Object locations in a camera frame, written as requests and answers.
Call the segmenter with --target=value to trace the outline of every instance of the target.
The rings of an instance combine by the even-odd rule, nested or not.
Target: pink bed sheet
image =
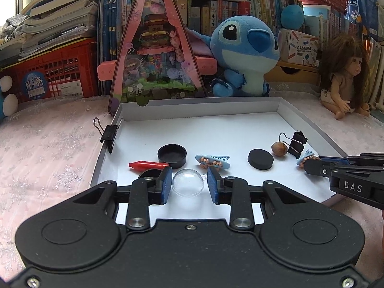
[[[23,267],[14,235],[30,216],[89,187],[101,143],[93,126],[110,124],[105,97],[30,105],[0,123],[0,276]]]
[[[309,94],[280,94],[350,155],[384,152],[383,124],[351,114],[336,121]],[[92,120],[111,121],[105,97],[53,100],[29,106],[0,123],[0,276],[23,268],[14,244],[28,217],[89,187],[101,144]],[[381,211],[344,199],[333,207],[363,228],[366,244],[357,268],[370,280],[384,273]]]

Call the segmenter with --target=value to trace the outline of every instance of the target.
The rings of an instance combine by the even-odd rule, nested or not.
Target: white plush toy paw
[[[0,79],[0,120],[9,117],[17,112],[19,102],[15,94],[8,94],[5,98],[2,92],[10,90],[12,86],[12,78],[4,76]]]

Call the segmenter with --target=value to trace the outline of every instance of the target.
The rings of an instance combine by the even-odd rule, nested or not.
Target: robotic arm
[[[331,158],[308,160],[305,170],[384,209],[381,155]],[[15,235],[26,269],[0,288],[384,288],[384,278],[369,283],[354,268],[365,239],[353,219],[274,181],[251,186],[209,168],[212,202],[231,206],[229,225],[157,220],[151,227],[149,206],[167,203],[171,181],[170,167],[130,186],[105,181],[27,219]],[[129,204],[125,225],[115,222],[120,203]],[[263,224],[255,224],[252,203]]]

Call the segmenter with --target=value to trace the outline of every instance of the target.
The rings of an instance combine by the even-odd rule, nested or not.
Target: triangular toy package
[[[135,0],[116,62],[109,112],[120,103],[204,97],[175,0]]]

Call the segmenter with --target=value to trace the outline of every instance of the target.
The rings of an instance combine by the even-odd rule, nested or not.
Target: blue and white plush toy
[[[215,97],[265,96],[268,85],[264,75],[279,60],[278,40],[269,27],[253,16],[235,16],[222,22],[212,37],[189,30],[195,55],[209,55],[225,69],[225,81],[216,79],[212,92]],[[196,39],[209,49],[195,46]]]

